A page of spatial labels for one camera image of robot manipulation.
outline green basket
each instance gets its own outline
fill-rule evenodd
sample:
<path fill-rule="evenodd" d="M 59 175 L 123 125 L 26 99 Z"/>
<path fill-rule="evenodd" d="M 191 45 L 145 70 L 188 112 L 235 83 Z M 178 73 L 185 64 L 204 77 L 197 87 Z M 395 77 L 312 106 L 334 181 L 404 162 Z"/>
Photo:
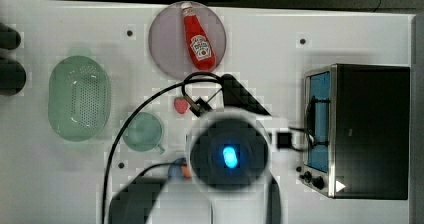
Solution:
<path fill-rule="evenodd" d="M 49 82 L 49 122 L 65 140 L 80 142 L 105 126 L 111 105 L 106 72 L 88 57 L 72 56 L 53 70 Z"/>

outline red ketchup bottle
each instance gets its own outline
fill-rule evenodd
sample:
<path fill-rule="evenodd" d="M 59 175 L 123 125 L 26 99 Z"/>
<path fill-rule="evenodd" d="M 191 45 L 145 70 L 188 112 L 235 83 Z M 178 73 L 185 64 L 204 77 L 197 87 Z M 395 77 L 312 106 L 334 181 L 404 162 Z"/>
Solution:
<path fill-rule="evenodd" d="M 197 19 L 190 2 L 181 4 L 183 9 L 185 37 L 188 52 L 194 66 L 202 71 L 211 70 L 215 66 L 216 58 L 205 31 Z"/>

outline white table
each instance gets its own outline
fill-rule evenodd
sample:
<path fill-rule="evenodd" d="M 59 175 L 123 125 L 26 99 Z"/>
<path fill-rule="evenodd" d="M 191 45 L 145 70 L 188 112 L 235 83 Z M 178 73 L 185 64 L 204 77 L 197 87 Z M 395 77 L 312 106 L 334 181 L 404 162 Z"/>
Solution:
<path fill-rule="evenodd" d="M 0 0 L 0 21 L 23 36 L 17 50 L 0 54 L 18 60 L 29 75 L 19 95 L 0 96 L 1 223 L 100 222 L 104 164 L 120 126 L 143 100 L 177 82 L 158 70 L 147 46 L 150 23 L 163 7 Z M 333 63 L 411 63 L 412 15 L 212 9 L 228 36 L 217 73 L 233 73 L 268 110 L 293 125 L 302 124 L 304 72 Z M 128 29 L 132 37 L 126 36 Z M 307 40 L 305 45 L 299 44 L 301 38 Z M 47 118 L 50 73 L 72 54 L 89 54 L 101 64 L 113 93 L 106 127 L 96 138 L 78 144 L 57 136 Z M 216 90 L 214 85 L 198 87 L 193 94 L 207 96 Z M 177 94 L 179 90 L 170 92 L 148 108 L 166 124 L 166 152 L 138 153 L 121 141 L 109 196 L 151 163 L 183 155 L 185 132 L 194 117 L 173 111 Z M 120 162 L 126 164 L 122 170 L 117 168 Z M 294 168 L 300 162 L 298 154 L 273 153 L 284 223 L 408 223 L 408 201 L 332 200 L 311 191 L 297 181 Z"/>

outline toaster oven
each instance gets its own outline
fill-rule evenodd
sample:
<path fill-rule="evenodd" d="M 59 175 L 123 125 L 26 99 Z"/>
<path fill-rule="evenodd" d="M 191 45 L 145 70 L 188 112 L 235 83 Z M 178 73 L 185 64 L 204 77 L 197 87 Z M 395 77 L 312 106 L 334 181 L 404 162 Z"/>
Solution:
<path fill-rule="evenodd" d="M 407 199 L 409 67 L 334 64 L 304 77 L 302 183 L 331 198 Z"/>

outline oven window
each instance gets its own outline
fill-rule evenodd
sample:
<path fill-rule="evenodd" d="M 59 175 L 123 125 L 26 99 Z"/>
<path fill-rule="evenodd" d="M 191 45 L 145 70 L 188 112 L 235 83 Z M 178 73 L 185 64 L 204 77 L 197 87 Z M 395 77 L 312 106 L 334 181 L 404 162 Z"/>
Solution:
<path fill-rule="evenodd" d="M 315 98 L 317 102 L 311 105 L 310 115 L 312 116 L 312 130 L 314 137 L 314 147 L 308 151 L 308 166 L 328 172 L 328 122 L 329 122 L 329 103 L 330 100 L 330 73 L 310 77 L 309 100 Z"/>

